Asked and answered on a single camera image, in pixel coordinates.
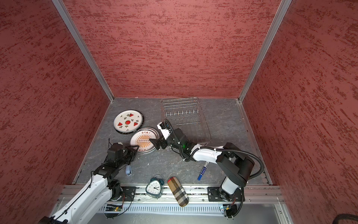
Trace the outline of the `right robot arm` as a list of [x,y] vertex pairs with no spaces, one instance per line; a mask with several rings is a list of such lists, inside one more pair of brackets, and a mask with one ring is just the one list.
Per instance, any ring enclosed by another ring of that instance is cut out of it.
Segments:
[[237,189],[243,191],[249,180],[260,176],[264,171],[264,163],[258,156],[239,149],[233,143],[228,142],[219,147],[194,143],[181,129],[174,129],[167,119],[157,127],[162,137],[149,140],[157,150],[172,147],[178,150],[184,162],[205,161],[221,168],[226,176],[219,188],[223,201],[230,201]]

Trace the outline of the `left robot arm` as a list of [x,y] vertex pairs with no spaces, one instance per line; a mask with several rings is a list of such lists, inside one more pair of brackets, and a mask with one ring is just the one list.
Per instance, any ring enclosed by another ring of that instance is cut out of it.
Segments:
[[124,204],[126,196],[116,176],[130,165],[139,146],[124,146],[121,142],[109,146],[105,161],[90,175],[86,185],[58,212],[43,217],[40,224],[87,224],[108,201]]

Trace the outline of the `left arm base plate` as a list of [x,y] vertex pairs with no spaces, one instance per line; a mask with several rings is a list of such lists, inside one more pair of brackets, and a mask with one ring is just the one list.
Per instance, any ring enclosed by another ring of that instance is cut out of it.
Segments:
[[122,187],[115,187],[112,190],[112,197],[110,201],[113,202],[124,202],[129,201],[132,202],[133,198],[136,194],[136,187],[132,186],[122,186]]

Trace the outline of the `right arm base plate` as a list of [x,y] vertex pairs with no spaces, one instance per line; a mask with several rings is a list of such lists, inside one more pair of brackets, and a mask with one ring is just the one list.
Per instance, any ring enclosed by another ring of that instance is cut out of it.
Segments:
[[210,202],[240,202],[242,198],[245,202],[245,196],[242,196],[240,188],[237,188],[233,194],[228,194],[221,187],[208,187],[207,190]]

